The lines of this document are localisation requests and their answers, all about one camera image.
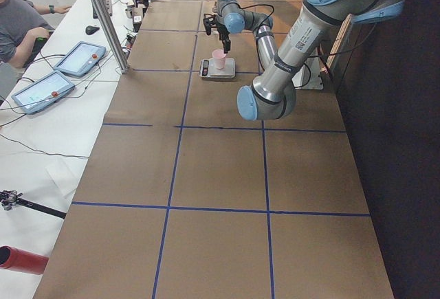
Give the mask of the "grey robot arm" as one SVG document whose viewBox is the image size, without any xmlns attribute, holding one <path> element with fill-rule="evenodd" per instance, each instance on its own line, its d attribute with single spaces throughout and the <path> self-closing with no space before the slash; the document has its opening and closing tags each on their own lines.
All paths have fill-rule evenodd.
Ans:
<svg viewBox="0 0 440 299">
<path fill-rule="evenodd" d="M 230 34 L 254 34 L 264 72 L 241 87 L 237 108 L 245 120 L 275 120 L 290 114 L 296 103 L 293 77 L 312 57 L 322 37 L 351 15 L 354 23 L 387 21 L 402 13 L 404 0 L 302 0 L 302 8 L 281 46 L 276 46 L 270 16 L 247 11 L 237 0 L 217 0 L 207 30 L 219 31 L 223 50 L 230 51 Z"/>
</svg>

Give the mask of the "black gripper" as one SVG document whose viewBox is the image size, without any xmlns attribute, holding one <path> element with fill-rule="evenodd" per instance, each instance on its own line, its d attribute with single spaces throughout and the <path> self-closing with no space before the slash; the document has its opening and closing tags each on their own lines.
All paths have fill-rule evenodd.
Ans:
<svg viewBox="0 0 440 299">
<path fill-rule="evenodd" d="M 220 16 L 217 14 L 214 14 L 214 28 L 217 30 L 219 39 L 223 43 L 223 52 L 228 53 L 231 48 L 231 41 L 229 39 L 229 31 L 227 27 L 223 24 L 223 22 L 220 20 Z"/>
</svg>

